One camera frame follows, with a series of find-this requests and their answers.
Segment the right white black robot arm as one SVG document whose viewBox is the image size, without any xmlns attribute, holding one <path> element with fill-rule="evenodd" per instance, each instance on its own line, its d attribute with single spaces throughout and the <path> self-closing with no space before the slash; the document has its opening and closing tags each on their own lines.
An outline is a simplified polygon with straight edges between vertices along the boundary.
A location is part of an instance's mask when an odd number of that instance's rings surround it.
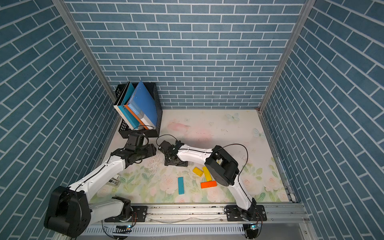
<svg viewBox="0 0 384 240">
<path fill-rule="evenodd" d="M 228 187 L 236 204 L 227 205 L 225 213 L 229 222 L 257 222 L 267 220 L 265 208 L 246 191 L 241 180 L 238 162 L 221 146 L 213 149 L 194 148 L 180 141 L 171 144 L 163 141 L 159 150 L 165 155 L 165 165 L 185 167 L 189 162 L 207 167 L 217 184 Z"/>
</svg>

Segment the yellow long block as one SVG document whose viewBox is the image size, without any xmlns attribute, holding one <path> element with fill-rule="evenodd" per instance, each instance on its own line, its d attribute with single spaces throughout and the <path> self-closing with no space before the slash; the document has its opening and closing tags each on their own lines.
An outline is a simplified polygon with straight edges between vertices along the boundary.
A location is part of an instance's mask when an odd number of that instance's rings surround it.
<svg viewBox="0 0 384 240">
<path fill-rule="evenodd" d="M 203 167 L 203 172 L 204 172 L 206 181 L 207 182 L 211 182 L 212 181 L 212 177 L 211 177 L 211 174 L 210 174 L 208 168 L 207 167 Z"/>
</svg>

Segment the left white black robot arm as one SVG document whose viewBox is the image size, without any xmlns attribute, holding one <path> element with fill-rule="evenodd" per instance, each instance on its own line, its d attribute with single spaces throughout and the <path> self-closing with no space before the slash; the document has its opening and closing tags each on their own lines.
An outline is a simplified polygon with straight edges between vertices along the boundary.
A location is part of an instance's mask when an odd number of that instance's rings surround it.
<svg viewBox="0 0 384 240">
<path fill-rule="evenodd" d="M 116 175 L 133 164 L 156 155 L 156 147 L 145 135 L 132 134 L 123 148 L 113 151 L 108 160 L 68 187 L 53 190 L 44 219 L 44 227 L 76 238 L 89 225 L 113 218 L 118 222 L 137 220 L 129 199 L 114 196 L 92 204 L 92 197 Z"/>
</svg>

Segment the teal long block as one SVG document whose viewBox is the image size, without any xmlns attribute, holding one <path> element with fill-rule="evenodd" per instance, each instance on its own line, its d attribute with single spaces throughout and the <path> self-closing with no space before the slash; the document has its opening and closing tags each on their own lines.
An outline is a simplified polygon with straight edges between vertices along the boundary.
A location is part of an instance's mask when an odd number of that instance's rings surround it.
<svg viewBox="0 0 384 240">
<path fill-rule="evenodd" d="M 178 177 L 178 193 L 179 193 L 179 195 L 183 195 L 185 193 L 184 178 L 183 177 Z"/>
</svg>

